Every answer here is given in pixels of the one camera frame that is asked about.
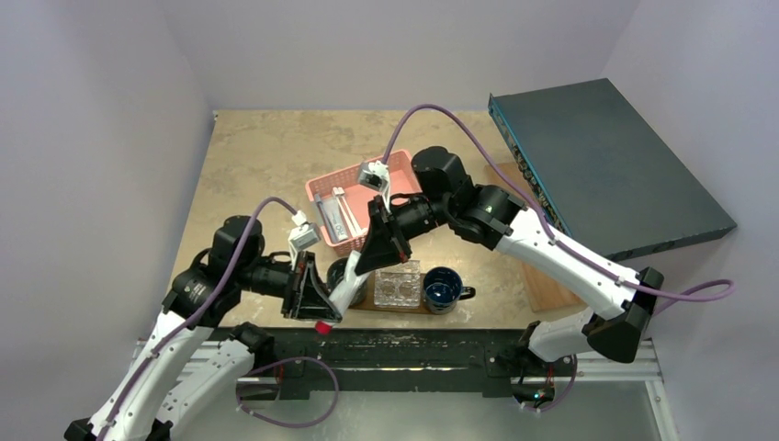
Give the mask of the dark green enamel mug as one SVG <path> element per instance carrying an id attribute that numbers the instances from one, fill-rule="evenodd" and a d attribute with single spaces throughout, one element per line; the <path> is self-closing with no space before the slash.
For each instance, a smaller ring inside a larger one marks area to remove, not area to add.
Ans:
<path id="1" fill-rule="evenodd" d="M 346 257 L 335 260 L 329 267 L 326 273 L 326 285 L 329 290 L 334 290 L 337 285 L 343 280 L 346 264 L 348 259 Z M 362 303 L 367 297 L 367 280 L 365 280 L 358 288 L 357 293 L 351 300 L 350 306 L 355 307 Z"/>

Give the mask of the white red-capped toothpaste tube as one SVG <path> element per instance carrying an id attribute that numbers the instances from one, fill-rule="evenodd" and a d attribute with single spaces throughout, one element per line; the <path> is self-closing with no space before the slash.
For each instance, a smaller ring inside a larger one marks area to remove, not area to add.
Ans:
<path id="1" fill-rule="evenodd" d="M 329 296 L 329 301 L 341 316 L 335 319 L 326 319 L 316 322 L 314 329 L 319 334 L 328 334 L 336 324 L 343 321 L 345 313 L 351 305 L 353 298 L 356 296 L 360 287 L 367 282 L 370 272 L 361 275 L 358 275 L 356 272 L 360 258 L 361 253 L 358 251 L 352 251 L 348 256 L 345 263 L 344 276 Z"/>

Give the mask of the oval wooden tray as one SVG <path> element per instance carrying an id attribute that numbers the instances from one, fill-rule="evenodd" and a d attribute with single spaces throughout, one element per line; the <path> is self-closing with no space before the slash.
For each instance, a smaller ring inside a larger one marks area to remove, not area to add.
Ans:
<path id="1" fill-rule="evenodd" d="M 365 282 L 365 296 L 359 302 L 354 302 L 350 305 L 350 309 L 358 311 L 374 311 L 374 312 L 393 312 L 393 313 L 410 313 L 410 314 L 426 314 L 432 313 L 425 307 L 423 303 L 423 295 L 420 295 L 420 304 L 415 307 L 397 307 L 397 306 L 378 306 L 375 303 L 375 275 L 372 274 Z"/>

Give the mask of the clear plastic holder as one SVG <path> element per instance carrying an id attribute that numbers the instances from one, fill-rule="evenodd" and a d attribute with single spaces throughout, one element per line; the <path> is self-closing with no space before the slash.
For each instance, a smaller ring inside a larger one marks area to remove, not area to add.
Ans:
<path id="1" fill-rule="evenodd" d="M 375 303 L 378 306 L 415 307 L 422 292 L 418 260 L 381 268 L 375 275 Z"/>

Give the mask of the pink plastic basket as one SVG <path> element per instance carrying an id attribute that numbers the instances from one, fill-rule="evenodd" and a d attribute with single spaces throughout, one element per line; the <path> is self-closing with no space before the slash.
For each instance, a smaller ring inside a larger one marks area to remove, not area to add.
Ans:
<path id="1" fill-rule="evenodd" d="M 390 194 L 411 194 L 421 192 L 421 188 L 412 170 L 412 155 L 407 150 L 398 150 L 390 154 L 388 160 Z M 309 201 L 315 205 L 315 196 L 319 195 L 322 201 L 332 197 L 334 187 L 342 187 L 350 209 L 356 215 L 356 219 L 362 228 L 367 227 L 367 203 L 378 195 L 378 192 L 360 186 L 357 182 L 358 164 L 350 165 L 329 174 L 310 179 L 306 185 L 306 193 Z M 325 227 L 321 227 L 325 244 L 332 248 L 338 257 L 346 257 L 352 250 L 359 251 L 365 241 L 365 234 L 357 238 L 349 237 L 348 240 L 339 243 L 334 242 Z"/>

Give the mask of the blue enamel mug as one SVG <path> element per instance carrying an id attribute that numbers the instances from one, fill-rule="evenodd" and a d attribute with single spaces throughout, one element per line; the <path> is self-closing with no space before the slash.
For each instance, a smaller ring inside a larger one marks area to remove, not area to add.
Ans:
<path id="1" fill-rule="evenodd" d="M 460 300 L 475 298 L 477 291 L 465 286 L 458 272 L 444 266 L 431 268 L 423 276 L 423 303 L 432 314 L 447 314 Z"/>

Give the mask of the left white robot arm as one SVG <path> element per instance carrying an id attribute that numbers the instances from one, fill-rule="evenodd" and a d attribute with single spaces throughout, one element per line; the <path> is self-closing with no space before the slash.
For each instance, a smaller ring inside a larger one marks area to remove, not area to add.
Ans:
<path id="1" fill-rule="evenodd" d="M 175 277 L 128 375 L 93 416 L 70 423 L 65 439 L 173 440 L 240 376 L 261 376 L 271 368 L 282 372 L 274 336 L 245 322 L 230 331 L 210 360 L 179 378 L 245 290 L 281 298 L 286 318 L 340 322 L 343 314 L 307 250 L 318 242 L 319 230 L 302 212 L 292 220 L 288 251 L 265 255 L 261 223 L 250 216 L 228 218 L 212 246 Z"/>

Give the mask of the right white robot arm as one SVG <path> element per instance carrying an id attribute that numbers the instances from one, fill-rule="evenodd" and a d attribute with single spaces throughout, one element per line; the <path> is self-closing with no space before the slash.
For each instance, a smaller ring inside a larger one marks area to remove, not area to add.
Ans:
<path id="1" fill-rule="evenodd" d="M 412 158 L 420 192 L 392 205 L 389 168 L 381 161 L 359 166 L 360 185 L 379 194 L 367 204 L 369 227 L 349 274 L 363 276 L 405 263 L 411 239 L 439 226 L 456 236 L 527 262 L 572 291 L 587 309 L 554 322 L 530 324 L 515 350 L 519 368 L 536 374 L 563 356 L 595 351 L 631 363 L 649 325 L 655 301 L 647 288 L 663 276 L 611 262 L 549 227 L 544 216 L 495 185 L 476 185 L 460 158 L 441 146 Z"/>

